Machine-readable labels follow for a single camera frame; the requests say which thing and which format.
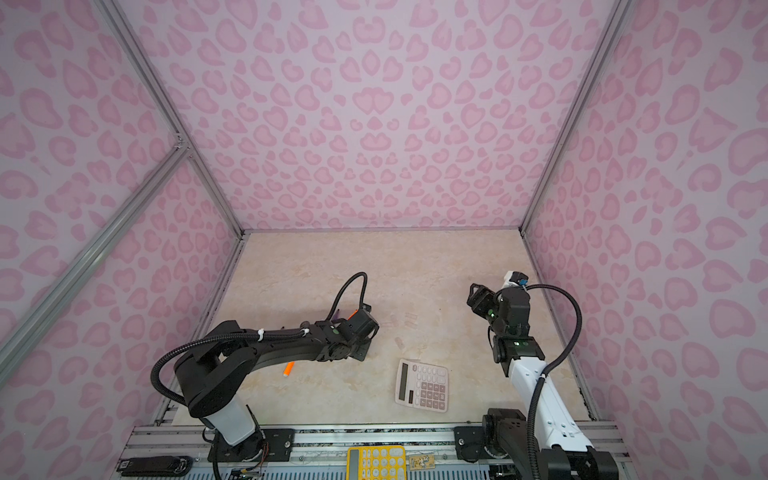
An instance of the metal rail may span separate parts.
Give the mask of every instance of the metal rail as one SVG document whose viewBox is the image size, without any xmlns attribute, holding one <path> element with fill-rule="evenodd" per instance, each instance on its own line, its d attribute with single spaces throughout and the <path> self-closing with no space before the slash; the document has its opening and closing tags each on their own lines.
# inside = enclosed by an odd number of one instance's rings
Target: metal rail
<svg viewBox="0 0 768 480">
<path fill-rule="evenodd" d="M 523 216 L 522 225 L 520 226 L 521 232 L 527 231 L 530 227 L 533 217 L 536 214 L 536 210 L 538 210 L 544 198 L 544 193 L 549 187 L 554 168 L 560 163 L 563 154 L 566 151 L 566 146 L 571 140 L 573 133 L 576 131 L 578 121 L 587 109 L 589 98 L 592 96 L 594 89 L 598 86 L 600 77 L 616 48 L 616 44 L 619 42 L 621 32 L 624 30 L 624 26 L 631 17 L 632 9 L 636 3 L 637 0 L 617 0 L 614 4 L 611 14 L 608 17 L 608 22 L 598 40 L 598 46 L 595 48 L 592 58 L 587 66 L 587 70 L 584 73 L 584 79 L 581 81 L 581 84 L 576 91 L 574 101 L 571 104 L 571 108 L 565 116 L 563 128 L 560 129 L 558 137 L 554 141 L 554 148 L 552 148 L 544 172 L 541 174 L 541 178 L 539 178 L 538 183 L 536 184 L 531 204 L 528 206 L 528 209 Z"/>
<path fill-rule="evenodd" d="M 614 422 L 577 422 L 597 450 L 610 452 L 617 463 L 631 462 L 627 447 Z M 262 425 L 265 429 L 295 429 L 290 464 L 344 465 L 346 452 L 353 445 L 403 445 L 408 455 L 435 455 L 437 465 L 465 465 L 456 457 L 453 429 L 480 426 L 480 423 L 410 423 L 342 425 Z M 122 453 L 122 458 L 189 455 L 206 458 L 210 445 L 202 438 L 199 426 L 137 427 Z M 509 462 L 493 460 L 492 463 Z"/>
<path fill-rule="evenodd" d="M 120 210 L 70 263 L 67 271 L 19 321 L 19 327 L 0 348 L 0 388 L 11 378 L 26 356 L 43 339 L 61 311 L 74 299 L 91 275 L 104 262 L 134 222 L 173 176 L 189 149 L 183 142 L 166 155 Z"/>
<path fill-rule="evenodd" d="M 163 115 L 164 120 L 170 125 L 171 130 L 176 132 L 180 141 L 186 142 L 192 153 L 192 165 L 194 166 L 200 179 L 203 181 L 205 189 L 213 199 L 219 211 L 227 219 L 228 224 L 234 230 L 238 237 L 243 236 L 243 228 L 237 220 L 232 207 L 224 196 L 219 184 L 214 180 L 208 166 L 203 160 L 203 156 L 197 149 L 194 139 L 187 131 L 187 127 L 181 119 L 170 95 L 165 90 L 160 76 L 147 58 L 144 48 L 141 46 L 136 33 L 119 5 L 118 0 L 94 0 L 96 6 L 101 10 L 101 14 L 109 24 L 115 38 L 123 48 L 128 60 L 134 66 L 136 73 L 147 87 L 149 95 L 154 99 L 157 108 Z"/>
<path fill-rule="evenodd" d="M 240 255 L 243 253 L 243 248 L 245 247 L 247 239 L 248 236 L 246 235 L 239 240 L 236 240 L 235 244 L 232 246 L 232 251 L 227 258 L 227 263 L 224 266 L 224 270 L 222 270 L 221 274 L 219 275 L 219 279 L 214 284 L 210 299 L 208 300 L 205 308 L 203 308 L 203 312 L 200 315 L 200 320 L 197 322 L 197 326 L 192 332 L 190 341 L 199 339 L 208 331 L 208 326 L 216 316 L 216 312 L 221 305 L 221 300 L 224 298 L 224 294 L 227 292 L 227 287 L 230 285 L 230 281 L 234 275 L 235 268 L 237 267 L 237 261 L 240 259 Z M 176 376 L 174 376 L 174 380 L 168 386 L 168 388 L 178 392 L 178 381 L 176 380 Z M 163 397 L 160 405 L 155 411 L 154 424 L 170 424 L 174 420 L 174 415 L 176 414 L 177 409 L 178 404 L 176 402 L 172 402 L 170 399 Z"/>
<path fill-rule="evenodd" d="M 533 252 L 531 251 L 531 246 L 528 244 L 528 238 L 526 238 L 525 232 L 521 231 L 520 236 L 522 237 L 523 245 L 525 245 L 525 252 L 528 254 L 528 259 L 531 260 L 531 265 L 533 266 L 533 270 L 536 273 L 536 278 L 538 278 L 539 282 L 543 283 L 545 280 L 541 275 L 541 268 L 539 268 L 536 257 L 534 257 Z M 565 335 L 562 325 L 560 322 L 558 322 L 558 317 L 554 311 L 554 303 L 552 300 L 554 292 L 552 292 L 552 290 L 541 289 L 541 294 L 544 295 L 544 301 L 547 303 L 547 308 L 549 309 L 549 316 L 552 318 L 554 329 L 557 330 L 561 343 L 563 345 L 567 345 L 568 340 L 570 340 L 570 336 Z M 584 406 L 587 407 L 587 414 L 589 415 L 589 418 L 593 420 L 602 420 L 600 407 L 598 407 L 597 401 L 595 401 L 594 397 L 592 396 L 592 391 L 589 389 L 589 385 L 587 385 L 585 380 L 586 377 L 584 377 L 584 373 L 581 371 L 581 366 L 574 358 L 573 353 L 568 356 L 568 363 L 571 365 L 571 371 L 574 374 L 574 380 L 578 386 L 581 398 L 584 400 Z"/>
</svg>

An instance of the calculator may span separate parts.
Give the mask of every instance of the calculator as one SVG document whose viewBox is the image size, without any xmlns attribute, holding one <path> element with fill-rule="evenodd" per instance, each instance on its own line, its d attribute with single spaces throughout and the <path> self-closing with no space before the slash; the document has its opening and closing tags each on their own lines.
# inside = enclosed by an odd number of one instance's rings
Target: calculator
<svg viewBox="0 0 768 480">
<path fill-rule="evenodd" d="M 402 445 L 352 447 L 346 452 L 346 480 L 406 480 Z"/>
<path fill-rule="evenodd" d="M 448 411 L 448 369 L 400 360 L 395 382 L 395 403 L 415 409 Z"/>
</svg>

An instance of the black cable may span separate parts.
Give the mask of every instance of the black cable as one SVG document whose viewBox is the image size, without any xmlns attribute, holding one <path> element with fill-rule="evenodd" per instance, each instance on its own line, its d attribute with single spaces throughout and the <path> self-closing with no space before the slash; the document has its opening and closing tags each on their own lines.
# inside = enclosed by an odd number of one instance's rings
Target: black cable
<svg viewBox="0 0 768 480">
<path fill-rule="evenodd" d="M 360 290 L 360 305 L 359 308 L 362 308 L 363 300 L 366 295 L 366 286 L 368 285 L 368 275 L 365 272 L 358 272 L 352 275 L 349 280 L 347 280 L 344 285 L 341 287 L 341 290 L 339 290 L 339 293 L 336 294 L 336 299 L 333 301 L 333 306 L 331 307 L 331 311 L 326 317 L 326 321 L 330 320 L 333 317 L 333 313 L 336 311 L 336 306 L 339 304 L 339 300 L 341 299 L 341 296 L 344 294 L 344 290 L 357 278 L 361 276 L 362 277 L 362 289 Z M 304 331 L 302 330 L 274 330 L 271 332 L 264 332 L 262 340 L 267 341 L 279 341 L 279 340 L 292 340 L 292 339 L 298 339 L 304 336 Z M 152 386 L 155 390 L 157 390 L 162 396 L 173 400 L 174 402 L 186 406 L 186 402 L 184 401 L 184 397 L 179 395 L 178 393 L 174 392 L 173 390 L 166 387 L 163 382 L 160 380 L 160 371 L 163 369 L 163 366 L 165 366 L 166 363 L 170 362 L 175 356 L 180 355 L 189 349 L 193 349 L 196 346 L 204 345 L 206 343 L 216 343 L 216 342 L 222 342 L 222 341 L 228 341 L 228 340 L 253 340 L 253 339 L 259 339 L 260 335 L 258 332 L 252 332 L 252 333 L 223 333 L 221 335 L 214 335 L 214 336 L 207 336 L 202 339 L 194 340 L 193 342 L 185 343 L 182 346 L 178 346 L 175 349 L 171 350 L 170 352 L 163 355 L 152 367 L 152 370 L 150 371 L 149 380 Z"/>
<path fill-rule="evenodd" d="M 293 340 L 299 339 L 304 336 L 303 331 L 296 330 L 275 330 L 272 332 L 264 332 L 262 340 L 266 341 L 279 341 L 279 340 Z M 166 363 L 170 362 L 175 356 L 180 355 L 193 349 L 196 346 L 204 345 L 206 343 L 217 343 L 229 340 L 254 340 L 259 339 L 260 334 L 258 332 L 252 333 L 223 333 L 221 335 L 207 336 L 205 338 L 194 340 L 193 342 L 185 343 L 182 346 L 178 346 L 170 352 L 166 353 L 154 364 L 149 374 L 149 380 L 155 390 L 157 390 L 162 396 L 173 400 L 183 406 L 186 406 L 184 397 L 166 387 L 160 380 L 160 371 L 163 369 Z"/>
<path fill-rule="evenodd" d="M 221 472 L 219 472 L 219 442 L 221 441 L 221 433 L 217 430 L 214 434 L 214 446 L 211 447 L 214 450 L 213 459 L 211 460 L 211 466 L 214 469 L 214 478 L 221 480 Z"/>
<path fill-rule="evenodd" d="M 362 289 L 360 290 L 360 304 L 358 308 L 362 309 L 363 300 L 366 296 L 366 286 L 368 285 L 368 275 L 365 272 L 358 272 L 352 275 L 349 280 L 347 280 L 344 285 L 342 285 L 341 290 L 336 294 L 336 298 L 333 301 L 333 305 L 331 306 L 331 311 L 328 312 L 328 316 L 326 317 L 325 321 L 329 321 L 333 318 L 333 313 L 336 311 L 336 307 L 339 305 L 339 300 L 341 300 L 341 296 L 344 294 L 344 290 L 357 279 L 357 277 L 362 277 Z"/>
<path fill-rule="evenodd" d="M 535 436 L 536 409 L 538 407 L 538 398 L 541 396 L 541 391 L 544 388 L 544 384 L 546 382 L 545 377 L 549 375 L 549 372 L 551 372 L 558 365 L 563 363 L 563 361 L 567 359 L 568 355 L 576 346 L 578 337 L 581 334 L 581 308 L 579 308 L 579 305 L 576 302 L 576 299 L 570 293 L 566 292 L 559 286 L 548 285 L 546 283 L 536 283 L 535 285 L 528 285 L 525 287 L 526 290 L 534 290 L 537 288 L 545 288 L 548 290 L 554 290 L 555 292 L 562 293 L 571 302 L 571 305 L 573 305 L 574 310 L 576 312 L 576 328 L 574 329 L 574 333 L 571 336 L 571 339 L 568 340 L 568 344 L 565 346 L 560 356 L 554 359 L 554 361 L 548 363 L 546 367 L 544 367 L 544 370 L 541 372 L 541 376 L 536 381 L 536 387 L 534 387 L 533 395 L 531 396 L 531 405 L 528 407 L 528 418 L 527 418 L 528 423 L 525 426 L 525 438 L 526 438 L 526 447 L 528 450 L 528 461 L 531 464 L 531 477 L 534 480 L 541 480 L 541 473 L 538 470 L 538 452 L 536 449 L 536 436 Z"/>
</svg>

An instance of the robotic arm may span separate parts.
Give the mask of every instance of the robotic arm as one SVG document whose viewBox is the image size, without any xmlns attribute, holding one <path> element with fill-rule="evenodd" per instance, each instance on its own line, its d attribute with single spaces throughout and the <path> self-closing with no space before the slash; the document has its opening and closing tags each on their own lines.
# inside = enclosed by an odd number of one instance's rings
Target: robotic arm
<svg viewBox="0 0 768 480">
<path fill-rule="evenodd" d="M 541 284 L 529 286 L 528 277 L 520 272 L 507 272 L 504 286 L 498 292 L 472 284 L 467 305 L 488 321 L 489 340 L 491 331 L 494 333 L 491 341 L 494 362 L 502 365 L 505 376 L 525 401 L 528 416 L 534 417 L 526 421 L 519 410 L 489 409 L 483 417 L 485 447 L 509 455 L 523 480 L 571 480 L 572 471 L 582 480 L 617 480 L 618 469 L 611 454 L 594 449 L 547 376 L 566 358 L 578 331 L 563 354 L 548 365 L 536 339 L 529 335 L 528 288 L 551 288 L 566 294 L 581 317 L 575 300 L 564 290 Z"/>
<path fill-rule="evenodd" d="M 348 319 L 332 319 L 344 290 L 359 276 L 363 284 L 358 310 Z M 152 386 L 187 406 L 190 416 L 206 427 L 217 430 L 209 458 L 252 459 L 263 451 L 265 442 L 250 408 L 237 397 L 245 377 L 265 366 L 296 360 L 332 362 L 352 357 L 362 362 L 379 331 L 370 315 L 371 306 L 363 302 L 367 281 L 364 272 L 353 275 L 336 295 L 325 320 L 303 322 L 298 329 L 242 329 L 235 320 L 222 322 L 202 339 L 162 356 L 151 371 Z M 174 372 L 183 396 L 160 381 L 160 370 L 179 355 Z M 219 435 L 226 444 L 216 441 Z"/>
</svg>

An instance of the beige floor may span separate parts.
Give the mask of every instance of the beige floor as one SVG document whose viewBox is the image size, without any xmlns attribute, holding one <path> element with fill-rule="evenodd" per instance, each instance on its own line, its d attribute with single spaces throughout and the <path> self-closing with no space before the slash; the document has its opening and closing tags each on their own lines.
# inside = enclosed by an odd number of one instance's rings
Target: beige floor
<svg viewBox="0 0 768 480">
<path fill-rule="evenodd" d="M 247 328 L 297 327 L 323 319 L 338 289 L 364 270 L 366 303 L 381 324 L 364 362 L 297 362 L 250 374 L 239 394 L 259 423 L 391 423 L 480 421 L 489 407 L 525 410 L 502 368 L 493 363 L 488 324 L 466 306 L 471 283 L 498 289 L 507 270 L 533 276 L 516 230 L 350 233 L 255 233 L 250 236 L 214 323 Z M 340 307 L 351 313 L 361 280 Z M 531 333 L 547 359 L 562 344 L 541 291 L 531 292 Z M 447 413 L 394 402 L 398 361 L 449 369 Z M 577 420 L 588 415 L 567 362 L 553 373 Z M 183 407 L 175 425 L 195 425 Z"/>
</svg>

